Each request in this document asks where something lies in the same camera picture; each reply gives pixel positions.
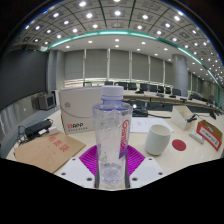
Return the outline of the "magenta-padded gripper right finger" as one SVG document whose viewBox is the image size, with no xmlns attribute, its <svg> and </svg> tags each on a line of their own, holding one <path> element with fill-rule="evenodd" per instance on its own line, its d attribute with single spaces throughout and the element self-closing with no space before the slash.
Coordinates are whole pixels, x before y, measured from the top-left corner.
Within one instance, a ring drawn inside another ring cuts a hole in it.
<svg viewBox="0 0 224 224">
<path fill-rule="evenodd" d="M 127 187 L 143 187 L 166 176 L 153 157 L 145 157 L 134 147 L 129 146 L 126 155 Z"/>
</svg>

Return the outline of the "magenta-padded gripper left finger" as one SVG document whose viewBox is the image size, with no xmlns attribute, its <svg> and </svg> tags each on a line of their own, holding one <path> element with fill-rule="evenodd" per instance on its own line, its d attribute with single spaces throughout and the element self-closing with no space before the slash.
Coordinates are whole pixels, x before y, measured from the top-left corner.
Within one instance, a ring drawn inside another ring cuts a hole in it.
<svg viewBox="0 0 224 224">
<path fill-rule="evenodd" d="M 78 186 L 93 189 L 97 170 L 97 147 L 92 146 L 79 158 L 69 159 L 58 176 Z"/>
</svg>

